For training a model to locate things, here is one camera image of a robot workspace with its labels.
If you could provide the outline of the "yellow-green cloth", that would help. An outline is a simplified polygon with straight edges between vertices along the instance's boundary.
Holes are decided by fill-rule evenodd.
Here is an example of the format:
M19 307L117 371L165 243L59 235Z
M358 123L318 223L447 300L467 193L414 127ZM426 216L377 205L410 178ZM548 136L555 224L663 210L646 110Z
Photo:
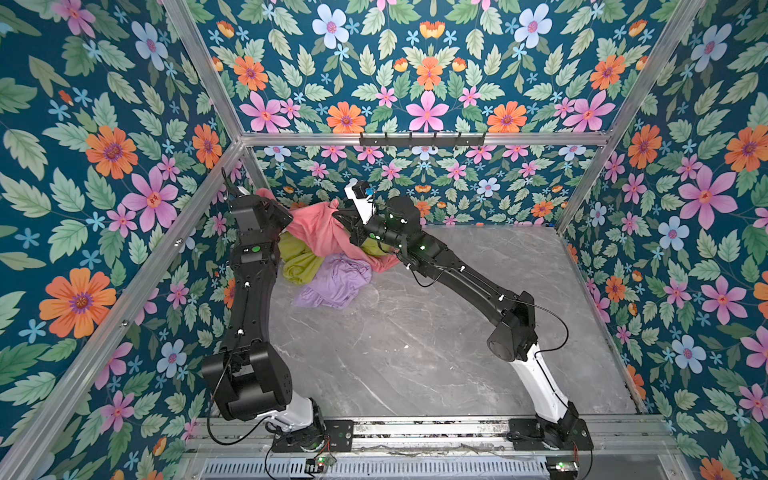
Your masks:
M301 239L288 232L280 236L278 243L281 258L284 261L283 277L290 283L306 285L313 280L324 263L326 257L318 256ZM399 260L393 254L387 254L379 244L368 238L361 247L347 244L337 251L352 260L359 260L371 266L372 270L381 273L391 269Z

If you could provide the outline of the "green circuit board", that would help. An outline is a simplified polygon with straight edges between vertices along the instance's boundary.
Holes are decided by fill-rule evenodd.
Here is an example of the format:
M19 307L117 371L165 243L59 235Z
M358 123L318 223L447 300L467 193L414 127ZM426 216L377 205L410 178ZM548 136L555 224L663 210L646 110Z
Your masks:
M308 458L305 462L305 472L307 474L326 473L337 463L337 459L330 453L323 453L318 456Z
M546 467L550 480L577 480L579 464L573 460L548 459Z

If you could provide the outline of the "lavender purple cloth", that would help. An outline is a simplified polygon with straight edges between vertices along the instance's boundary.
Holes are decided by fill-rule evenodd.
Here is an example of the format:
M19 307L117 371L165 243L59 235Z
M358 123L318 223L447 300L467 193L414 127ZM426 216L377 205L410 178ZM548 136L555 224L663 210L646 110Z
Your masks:
M370 283L372 272L371 265L364 260L352 259L343 253L330 255L314 278L296 295L293 305L345 309Z

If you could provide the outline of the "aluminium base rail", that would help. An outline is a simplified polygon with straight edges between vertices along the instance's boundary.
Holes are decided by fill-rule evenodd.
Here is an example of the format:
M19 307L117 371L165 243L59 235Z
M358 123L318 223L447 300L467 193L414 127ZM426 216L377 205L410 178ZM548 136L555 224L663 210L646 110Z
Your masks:
M415 456L437 453L499 456L550 455L664 455L681 452L675 437L659 415L583 414L594 449L590 451L524 450L505 439L510 419L532 416L412 416L330 417L355 422L352 450Z

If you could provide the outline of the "black hook rail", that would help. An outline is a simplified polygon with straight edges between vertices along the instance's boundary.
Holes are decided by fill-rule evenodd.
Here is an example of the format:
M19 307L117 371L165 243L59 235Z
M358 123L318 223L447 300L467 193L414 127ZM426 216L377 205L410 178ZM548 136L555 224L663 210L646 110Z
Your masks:
M454 147L473 147L482 146L486 142L485 134L469 134L469 133L446 133L446 132L433 132L433 133L376 133L376 134L361 134L358 137L358 144L365 147L437 147L437 148L454 148Z

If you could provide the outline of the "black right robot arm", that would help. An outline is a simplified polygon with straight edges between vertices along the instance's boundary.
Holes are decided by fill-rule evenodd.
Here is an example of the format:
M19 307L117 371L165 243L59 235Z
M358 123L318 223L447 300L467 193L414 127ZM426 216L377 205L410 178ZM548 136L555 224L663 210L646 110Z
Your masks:
M395 197L377 208L371 198L352 198L353 205L332 214L349 233L350 243L361 246L373 240L394 255L415 277L440 283L470 303L494 326L487 339L489 350L511 365L535 410L533 431L510 428L512 441L539 441L556 448L589 434L574 403L552 378L536 332L537 305L532 295L515 293L491 281L461 260L443 241L426 232L417 207Z

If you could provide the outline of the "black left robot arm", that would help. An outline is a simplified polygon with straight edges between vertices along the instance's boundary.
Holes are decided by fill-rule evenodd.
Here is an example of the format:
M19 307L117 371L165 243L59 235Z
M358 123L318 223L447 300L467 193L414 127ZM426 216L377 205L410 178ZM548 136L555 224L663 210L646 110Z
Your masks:
M313 399L294 391L290 369L269 336L280 235L293 217L273 199L230 180L224 185L236 241L229 259L229 326L218 353L201 364L209 406L227 421L256 421L282 447L316 451L327 438L321 410Z

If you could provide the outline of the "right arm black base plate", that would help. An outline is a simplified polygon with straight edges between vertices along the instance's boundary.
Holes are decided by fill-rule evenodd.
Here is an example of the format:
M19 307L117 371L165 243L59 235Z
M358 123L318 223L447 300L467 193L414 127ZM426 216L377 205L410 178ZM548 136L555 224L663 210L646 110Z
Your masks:
M594 443L583 419L553 423L535 419L510 419L505 439L524 450L590 451Z

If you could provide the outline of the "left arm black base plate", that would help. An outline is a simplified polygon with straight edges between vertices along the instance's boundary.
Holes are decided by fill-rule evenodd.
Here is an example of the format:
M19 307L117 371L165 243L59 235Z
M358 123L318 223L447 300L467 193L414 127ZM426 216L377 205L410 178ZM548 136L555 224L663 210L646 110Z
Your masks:
M285 433L276 434L272 442L274 453L346 453L352 450L355 422L352 420L326 420L324 427L315 425Z

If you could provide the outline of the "left green circuit board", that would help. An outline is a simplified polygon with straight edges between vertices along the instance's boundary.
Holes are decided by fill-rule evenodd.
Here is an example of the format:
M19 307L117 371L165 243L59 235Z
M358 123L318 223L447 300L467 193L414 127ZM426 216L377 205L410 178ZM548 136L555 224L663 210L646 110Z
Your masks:
M308 458L305 462L305 472L307 474L326 473L337 463L337 459L330 453L323 453L318 456Z

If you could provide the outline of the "right green circuit board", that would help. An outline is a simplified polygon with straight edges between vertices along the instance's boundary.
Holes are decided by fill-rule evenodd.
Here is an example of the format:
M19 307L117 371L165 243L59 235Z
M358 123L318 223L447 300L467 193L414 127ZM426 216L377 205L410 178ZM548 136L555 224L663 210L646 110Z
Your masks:
M548 459L546 467L550 480L577 480L579 464L573 460Z

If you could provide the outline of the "pink cloth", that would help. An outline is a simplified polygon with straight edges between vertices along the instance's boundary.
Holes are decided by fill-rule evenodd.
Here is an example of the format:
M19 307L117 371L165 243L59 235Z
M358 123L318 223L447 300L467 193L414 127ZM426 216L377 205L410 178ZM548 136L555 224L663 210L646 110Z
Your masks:
M284 265L279 250L280 236L288 232L296 238L304 241L318 256L328 257L338 254L337 251L352 244L349 233L333 218L333 213L338 209L337 200L320 202L304 206L290 211L292 222L287 228L278 234L277 252L278 263Z

